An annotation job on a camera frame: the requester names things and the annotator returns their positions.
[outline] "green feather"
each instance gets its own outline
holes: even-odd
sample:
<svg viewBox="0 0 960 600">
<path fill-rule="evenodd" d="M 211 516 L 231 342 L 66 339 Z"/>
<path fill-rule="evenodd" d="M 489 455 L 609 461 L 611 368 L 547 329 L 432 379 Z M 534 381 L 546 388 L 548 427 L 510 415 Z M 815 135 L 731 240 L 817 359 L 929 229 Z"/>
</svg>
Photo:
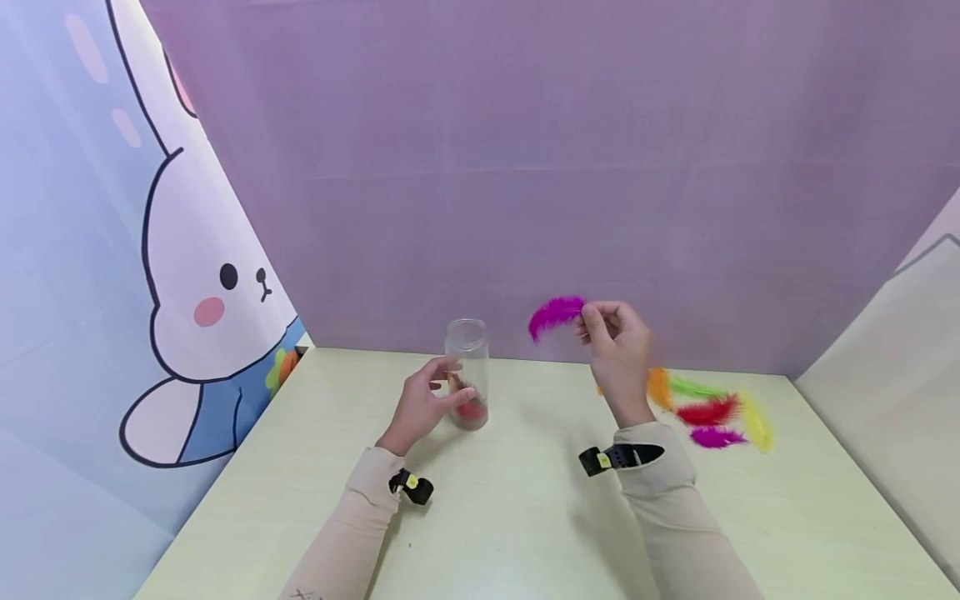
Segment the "green feather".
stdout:
<svg viewBox="0 0 960 600">
<path fill-rule="evenodd" d="M 677 375 L 671 374 L 667 380 L 670 391 L 674 394 L 687 397 L 726 397 L 727 392 L 718 388 L 693 383 L 686 379 L 680 379 Z"/>
</svg>

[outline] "cartoon bunny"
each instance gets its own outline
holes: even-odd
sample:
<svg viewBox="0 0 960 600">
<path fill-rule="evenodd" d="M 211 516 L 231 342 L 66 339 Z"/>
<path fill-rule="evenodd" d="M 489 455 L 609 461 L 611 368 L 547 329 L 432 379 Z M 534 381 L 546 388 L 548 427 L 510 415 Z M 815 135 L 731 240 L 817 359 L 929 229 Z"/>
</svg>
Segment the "cartoon bunny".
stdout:
<svg viewBox="0 0 960 600">
<path fill-rule="evenodd" d="M 120 441 L 141 463 L 185 467 L 243 441 L 303 329 L 139 2 L 107 8 L 166 154 L 147 199 L 142 256 L 151 342 L 170 377 L 131 406 Z"/>
</svg>

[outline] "feather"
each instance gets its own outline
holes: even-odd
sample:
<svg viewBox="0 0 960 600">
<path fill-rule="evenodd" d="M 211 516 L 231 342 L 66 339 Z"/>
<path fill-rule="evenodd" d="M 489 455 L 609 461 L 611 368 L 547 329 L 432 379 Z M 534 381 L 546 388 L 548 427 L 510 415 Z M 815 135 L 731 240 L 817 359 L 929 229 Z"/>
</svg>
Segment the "feather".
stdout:
<svg viewBox="0 0 960 600">
<path fill-rule="evenodd" d="M 680 379 L 677 375 L 670 375 L 668 380 L 670 391 L 674 394 L 687 397 L 724 397 L 727 392 L 718 388 L 711 388 L 699 383 L 693 383 L 686 379 Z"/>
<path fill-rule="evenodd" d="M 539 344 L 540 335 L 544 331 L 573 323 L 586 303 L 587 301 L 579 296 L 560 296 L 550 299 L 530 318 L 530 325 L 527 327 L 530 337 Z"/>
<path fill-rule="evenodd" d="M 654 404 L 663 410 L 670 412 L 673 410 L 673 402 L 670 401 L 670 386 L 667 383 L 669 375 L 666 370 L 656 368 L 647 372 L 647 395 Z"/>
<path fill-rule="evenodd" d="M 740 432 L 726 427 L 697 427 L 690 432 L 690 439 L 704 448 L 725 448 L 747 442 Z"/>
<path fill-rule="evenodd" d="M 676 410 L 677 417 L 690 427 L 710 427 L 722 425 L 740 411 L 740 400 L 736 394 L 725 397 L 708 398 L 699 404 L 687 404 Z"/>
<path fill-rule="evenodd" d="M 764 454 L 770 452 L 774 445 L 774 429 L 752 398 L 740 394 L 740 404 L 743 408 L 743 426 L 747 429 L 747 438 Z"/>
</svg>

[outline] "bunny ear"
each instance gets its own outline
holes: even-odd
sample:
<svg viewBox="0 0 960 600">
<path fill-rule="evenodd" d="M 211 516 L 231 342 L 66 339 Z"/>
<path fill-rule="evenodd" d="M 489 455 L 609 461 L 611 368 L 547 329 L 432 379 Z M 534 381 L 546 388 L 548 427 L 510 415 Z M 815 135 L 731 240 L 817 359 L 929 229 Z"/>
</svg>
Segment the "bunny ear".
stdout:
<svg viewBox="0 0 960 600">
<path fill-rule="evenodd" d="M 170 155 L 192 140 L 204 140 L 199 122 L 191 117 L 193 107 L 185 94 L 178 93 L 178 78 L 139 1 L 107 0 L 107 10 L 133 93 L 160 148 Z"/>
<path fill-rule="evenodd" d="M 186 95 L 186 90 L 183 89 L 183 83 L 180 81 L 180 76 L 177 75 L 177 69 L 170 62 L 170 57 L 167 56 L 166 52 L 163 53 L 163 58 L 167 61 L 167 72 L 170 73 L 170 81 L 173 82 L 177 97 L 180 98 L 180 105 L 186 110 L 187 114 L 196 119 L 197 111 L 193 109 L 193 103 L 190 102 L 190 97 Z"/>
</svg>

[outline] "magenta feather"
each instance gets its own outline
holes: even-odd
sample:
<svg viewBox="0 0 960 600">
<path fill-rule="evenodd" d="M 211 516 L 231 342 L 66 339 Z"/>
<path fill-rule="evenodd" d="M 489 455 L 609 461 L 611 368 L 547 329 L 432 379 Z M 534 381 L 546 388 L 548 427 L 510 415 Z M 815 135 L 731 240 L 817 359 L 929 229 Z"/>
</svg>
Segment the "magenta feather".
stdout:
<svg viewBox="0 0 960 600">
<path fill-rule="evenodd" d="M 690 439 L 704 448 L 725 448 L 747 442 L 743 434 L 726 427 L 697 427 L 690 432 Z"/>
<path fill-rule="evenodd" d="M 534 316 L 530 318 L 530 325 L 527 327 L 527 330 L 530 331 L 530 337 L 533 338 L 535 343 L 539 343 L 540 335 L 544 331 L 573 323 L 586 303 L 587 301 L 579 296 L 551 298 L 546 304 L 538 308 Z"/>
</svg>

